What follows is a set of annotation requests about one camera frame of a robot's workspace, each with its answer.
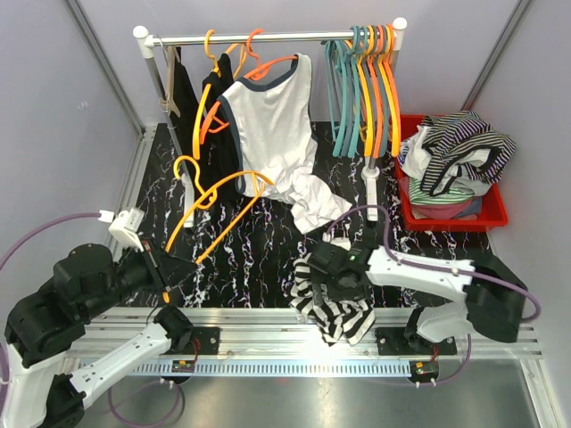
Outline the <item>black white striped tank top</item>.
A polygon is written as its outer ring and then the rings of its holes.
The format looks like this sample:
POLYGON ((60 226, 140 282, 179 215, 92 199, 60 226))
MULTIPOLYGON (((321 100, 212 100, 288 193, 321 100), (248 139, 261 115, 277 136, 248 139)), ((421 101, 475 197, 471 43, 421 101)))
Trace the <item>black white striped tank top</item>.
POLYGON ((329 346, 345 338, 355 345, 368 332, 376 320, 374 306, 369 300, 341 300, 329 298, 327 285, 322 283, 322 302, 315 301, 316 293, 310 280, 310 253, 294 261, 294 284, 289 303, 299 314, 312 319, 323 341, 329 346))

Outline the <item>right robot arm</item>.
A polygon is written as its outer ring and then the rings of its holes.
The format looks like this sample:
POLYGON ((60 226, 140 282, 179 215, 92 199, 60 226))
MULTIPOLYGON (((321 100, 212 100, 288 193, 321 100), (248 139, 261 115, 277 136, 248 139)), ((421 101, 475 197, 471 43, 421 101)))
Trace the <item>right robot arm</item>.
POLYGON ((401 334, 386 336, 396 350, 427 354, 441 342, 470 333, 517 341, 526 288, 497 257, 478 266, 469 259, 412 257, 364 242, 349 248, 321 242, 308 264, 319 300, 364 300, 372 287, 387 285, 443 298, 440 306, 414 309, 401 334))

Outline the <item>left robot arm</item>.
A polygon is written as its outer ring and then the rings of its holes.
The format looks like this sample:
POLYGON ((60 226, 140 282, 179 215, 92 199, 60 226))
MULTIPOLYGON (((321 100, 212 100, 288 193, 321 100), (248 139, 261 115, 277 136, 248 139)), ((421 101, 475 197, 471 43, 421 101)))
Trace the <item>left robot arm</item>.
POLYGON ((181 354, 193 325, 167 304, 139 333, 115 350, 70 374, 60 365, 91 321, 138 292, 167 292, 196 269, 146 240, 114 260, 101 244, 83 244, 54 265, 52 277, 18 301, 8 315, 10 383, 3 427, 74 427, 115 383, 150 358, 181 354))

